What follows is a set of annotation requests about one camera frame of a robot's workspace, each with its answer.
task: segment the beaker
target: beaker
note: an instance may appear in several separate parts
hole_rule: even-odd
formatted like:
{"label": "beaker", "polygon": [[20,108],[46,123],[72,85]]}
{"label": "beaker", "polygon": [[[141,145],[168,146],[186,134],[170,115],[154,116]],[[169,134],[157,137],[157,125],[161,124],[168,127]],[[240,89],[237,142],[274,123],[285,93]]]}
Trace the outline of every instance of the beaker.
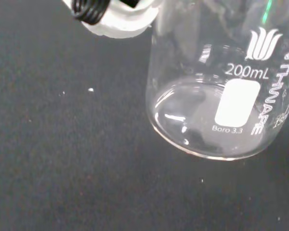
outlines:
{"label": "beaker", "polygon": [[166,0],[154,24],[146,109],[169,143],[235,160],[289,114],[289,0]]}

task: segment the white label area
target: white label area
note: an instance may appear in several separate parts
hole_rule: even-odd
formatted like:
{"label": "white label area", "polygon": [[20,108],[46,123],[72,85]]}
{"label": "white label area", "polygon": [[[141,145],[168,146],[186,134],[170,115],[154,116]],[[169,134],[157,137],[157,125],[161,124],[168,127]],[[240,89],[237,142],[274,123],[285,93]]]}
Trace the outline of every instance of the white label area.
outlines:
{"label": "white label area", "polygon": [[260,83],[235,78],[227,82],[215,115],[220,126],[239,128],[251,114],[260,91]]}

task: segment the dark gray surface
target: dark gray surface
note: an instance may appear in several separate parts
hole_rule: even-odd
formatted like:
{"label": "dark gray surface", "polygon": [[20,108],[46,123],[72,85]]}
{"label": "dark gray surface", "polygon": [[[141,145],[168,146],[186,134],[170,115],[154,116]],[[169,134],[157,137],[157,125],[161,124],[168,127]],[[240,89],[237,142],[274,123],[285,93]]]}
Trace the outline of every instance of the dark gray surface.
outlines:
{"label": "dark gray surface", "polygon": [[150,42],[0,1],[0,231],[289,231],[289,118],[250,159],[178,151],[145,115]]}

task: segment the black coil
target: black coil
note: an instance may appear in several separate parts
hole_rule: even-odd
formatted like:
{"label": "black coil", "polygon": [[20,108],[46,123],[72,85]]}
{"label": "black coil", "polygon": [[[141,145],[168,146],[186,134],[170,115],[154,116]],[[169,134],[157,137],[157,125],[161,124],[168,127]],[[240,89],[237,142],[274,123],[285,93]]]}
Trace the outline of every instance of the black coil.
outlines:
{"label": "black coil", "polygon": [[97,24],[108,8],[110,0],[73,0],[72,15],[90,25]]}

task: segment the beaker base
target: beaker base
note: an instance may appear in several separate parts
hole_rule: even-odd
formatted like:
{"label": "beaker base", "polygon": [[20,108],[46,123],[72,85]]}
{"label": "beaker base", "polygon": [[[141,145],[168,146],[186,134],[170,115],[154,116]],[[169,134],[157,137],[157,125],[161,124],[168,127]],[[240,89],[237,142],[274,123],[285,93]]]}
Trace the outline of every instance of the beaker base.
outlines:
{"label": "beaker base", "polygon": [[263,145],[263,134],[252,135],[259,110],[255,106],[240,128],[223,127],[215,114],[223,86],[194,82],[171,83],[157,94],[148,114],[154,129],[177,148],[200,157],[236,160],[253,156]]}

